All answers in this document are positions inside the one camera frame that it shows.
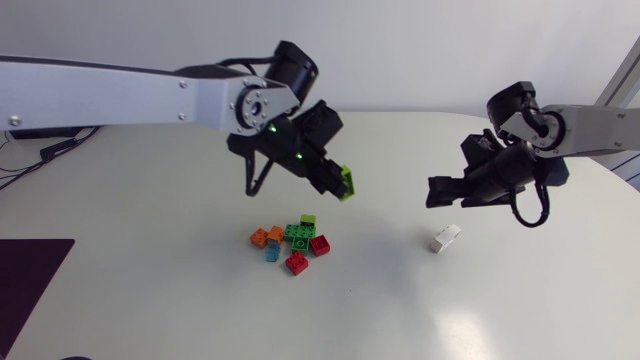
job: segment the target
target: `green lego brick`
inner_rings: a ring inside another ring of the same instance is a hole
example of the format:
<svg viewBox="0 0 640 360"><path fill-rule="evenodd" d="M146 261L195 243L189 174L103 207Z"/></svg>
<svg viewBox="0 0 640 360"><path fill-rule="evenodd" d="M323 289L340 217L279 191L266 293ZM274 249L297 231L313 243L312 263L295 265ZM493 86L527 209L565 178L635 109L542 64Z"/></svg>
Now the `green lego brick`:
<svg viewBox="0 0 640 360"><path fill-rule="evenodd" d="M295 253L296 251L300 252L303 255L306 255L309 251L309 239L308 238L295 238L291 243L291 252Z"/></svg>
<svg viewBox="0 0 640 360"><path fill-rule="evenodd" d="M298 233L299 225L289 224L284 230L284 241L293 241Z"/></svg>
<svg viewBox="0 0 640 360"><path fill-rule="evenodd" d="M300 216L300 225L316 226L316 216L303 214L302 216Z"/></svg>
<svg viewBox="0 0 640 360"><path fill-rule="evenodd" d="M316 227L315 226L298 226L296 229L296 238L297 239L311 239L312 237L316 237Z"/></svg>
<svg viewBox="0 0 640 360"><path fill-rule="evenodd" d="M349 169L347 165L342 165L342 182L347 185L348 188L347 192L340 198L340 201L345 201L356 193L356 189L353 187L351 169Z"/></svg>

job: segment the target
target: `white wall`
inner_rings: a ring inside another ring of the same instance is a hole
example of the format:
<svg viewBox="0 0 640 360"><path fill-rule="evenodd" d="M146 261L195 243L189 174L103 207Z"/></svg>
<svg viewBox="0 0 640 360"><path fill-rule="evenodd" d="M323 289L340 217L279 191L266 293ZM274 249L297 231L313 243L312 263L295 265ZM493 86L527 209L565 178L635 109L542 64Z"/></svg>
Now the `white wall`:
<svg viewBox="0 0 640 360"><path fill-rule="evenodd" d="M541 105L593 103L638 14L638 0L2 0L0 53L171 70L289 39L320 67L311 101L484 116L518 80Z"/></svg>

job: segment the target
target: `light blue lego brick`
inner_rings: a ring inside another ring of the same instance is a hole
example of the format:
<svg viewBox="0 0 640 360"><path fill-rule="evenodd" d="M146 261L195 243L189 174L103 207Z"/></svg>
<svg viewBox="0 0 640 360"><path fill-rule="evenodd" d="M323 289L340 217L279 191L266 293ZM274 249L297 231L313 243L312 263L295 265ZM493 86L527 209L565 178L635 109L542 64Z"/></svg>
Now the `light blue lego brick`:
<svg viewBox="0 0 640 360"><path fill-rule="evenodd" d="M280 258L280 251L276 251L274 249L267 249L264 252L264 258L268 262L276 262L278 258Z"/></svg>

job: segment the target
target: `black cable on floor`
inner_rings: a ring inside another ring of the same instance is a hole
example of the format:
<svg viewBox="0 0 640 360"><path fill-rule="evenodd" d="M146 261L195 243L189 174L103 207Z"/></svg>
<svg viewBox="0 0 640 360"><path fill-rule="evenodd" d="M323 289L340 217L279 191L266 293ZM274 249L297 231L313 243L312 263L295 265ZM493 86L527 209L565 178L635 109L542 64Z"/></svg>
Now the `black cable on floor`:
<svg viewBox="0 0 640 360"><path fill-rule="evenodd" d="M78 140L76 141L76 143L75 143L73 146L71 146L71 147L69 147L69 148L66 148L66 149L64 149L64 150L61 150L60 152L58 152L58 153L55 153L55 154L51 155L47 160L44 160L44 159L43 159L43 160L41 160L40 162L37 162L37 163L35 163L35 164L31 165L31 166L27 166L26 168L23 168L23 169L17 169L17 170L15 170L15 171L23 170L23 171L22 171L21 173L19 173L19 174L14 174L14 175L8 175L8 176L1 177L1 178L0 178L0 180L2 180L2 179L8 179L8 178L12 178L12 179L11 179L11 180L9 180L9 181L7 181L6 183L4 183L4 184L0 185L0 191L1 191L1 190L4 190L7 186L9 186L9 185L13 184L14 182L18 181L21 177L23 177L23 176L25 176L25 175L28 175L28 174L30 174L30 173L32 173L32 172L34 172L34 171L36 171L36 170L40 169L41 167L43 167L44 165L46 165L46 164L50 163L51 161L53 161L53 160L57 159L58 157L60 157L60 156L62 156L62 155L64 155L64 154L66 154L66 153L68 153L68 152L69 152L69 151L71 151L71 150L76 149L78 146L82 145L82 143L84 143L84 142L85 142L85 141L87 141L89 138L91 138L92 136L94 136L94 135L96 134L96 132L98 132L98 130L99 130L99 129L100 129L100 127L95 127L95 128L93 128L93 129L91 130L91 132L90 132L87 136L85 136L85 137L83 137L83 138L81 138L81 139L78 139Z"/></svg>

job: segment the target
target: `black cable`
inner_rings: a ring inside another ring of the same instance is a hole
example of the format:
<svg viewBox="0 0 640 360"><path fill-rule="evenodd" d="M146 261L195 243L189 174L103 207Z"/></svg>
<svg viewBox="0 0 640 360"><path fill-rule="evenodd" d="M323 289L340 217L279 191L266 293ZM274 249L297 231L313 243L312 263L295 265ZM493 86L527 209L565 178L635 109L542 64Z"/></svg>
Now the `black cable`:
<svg viewBox="0 0 640 360"><path fill-rule="evenodd" d="M251 64L242 64L242 66L246 67L247 70L249 70L249 72L251 73L251 75L255 75L255 76L258 75L258 73L256 72L256 69L254 69L253 66L251 66Z"/></svg>
<svg viewBox="0 0 640 360"><path fill-rule="evenodd" d="M264 64L272 64L278 61L278 56L270 56L266 58L234 58L234 59L226 59L222 60L218 63L220 66L231 66L231 65L244 65L244 64L252 64L252 65L264 65Z"/></svg>
<svg viewBox="0 0 640 360"><path fill-rule="evenodd" d="M77 148L77 147L78 147L78 146L80 146L82 143L84 143L84 142L85 142L85 141L87 141L89 138L91 138L93 135L95 135L95 134L96 134L96 132L98 132L98 130L99 130L99 129L100 129L100 127L99 127L99 126L98 126L98 127L94 127L94 128L93 128L93 130L91 130L91 132L90 132L87 136L85 136L85 137L83 137L83 138L81 138L81 139L78 139L75 145L73 145L73 146L71 146L71 147L69 147L69 148L67 148L67 149L62 150L62 151L60 151L60 152L59 152L59 153L57 153L57 154L53 154L53 155L52 155L49 159L47 159L46 161L45 161L45 160L41 160L41 161L40 161L40 162L38 162L38 163L35 163L35 164L31 165L31 166L28 166L28 167L24 168L25 170L24 170L23 172L19 173L19 174L14 174L14 175L9 175L9 176L4 176L4 177L0 178L0 180L2 180L2 179L7 179L7 178L11 178L11 177L13 177L13 179L11 179L11 180L7 181L6 183L4 183L4 184L0 185L0 191L1 191L1 190L4 190L7 186L9 186L9 185L13 184L14 182L18 181L18 179L20 179L21 177L23 177L23 176L25 176L25 175L27 175L27 174L30 174L30 173L32 173L32 172L34 172L34 171L36 171L36 170L40 169L40 168L41 168L41 167L43 167L44 165L46 165L46 164L50 163L51 161L53 161L54 159L56 159L56 158L58 158L58 157L60 157L60 156L62 156L62 155L64 155L64 154L68 153L69 151L71 151L71 150L73 150L73 149Z"/></svg>
<svg viewBox="0 0 640 360"><path fill-rule="evenodd" d="M542 212L540 213L540 218L535 223L530 223L520 216L520 211L518 211L518 204L516 203L516 189L511 188L509 190L509 202L511 205L511 211L513 215L515 215L518 222L528 228L538 227L547 221L549 218L549 210L551 207L551 201L549 200L549 193L547 192L547 185L540 184L536 182L536 192L538 193L538 199L540 199L540 204L542 205Z"/></svg>
<svg viewBox="0 0 640 360"><path fill-rule="evenodd" d="M545 137L547 136L547 134L549 134L549 128L544 125L538 124L536 119L533 118L533 115L531 115L531 110L540 110L531 106L532 100L533 98L531 97L531 94L527 93L526 97L524 98L524 104L522 104L522 108L520 109L520 113L522 114L524 122L527 123L527 125L529 125L529 127L532 128L536 133L538 133L538 136Z"/></svg>
<svg viewBox="0 0 640 360"><path fill-rule="evenodd" d="M27 166L27 167L24 167L24 168L21 168L21 169L5 169L5 168L0 168L0 170L2 170L2 171L4 171L4 172L18 172L18 171L26 170L26 169L28 169L28 168L29 168L29 167Z"/></svg>
<svg viewBox="0 0 640 360"><path fill-rule="evenodd" d="M278 61L278 56L271 56L267 58L234 58L234 59L222 60L217 65L224 66L224 67L229 67L232 65L242 65L245 68L247 68L247 70L249 70L251 75L257 76L258 73L256 72L256 69L254 69L252 65L272 64L276 61Z"/></svg>
<svg viewBox="0 0 640 360"><path fill-rule="evenodd" d="M6 131L4 132L4 138L5 138L6 141L3 142L2 145L0 145L0 150L2 150L2 148L10 142Z"/></svg>

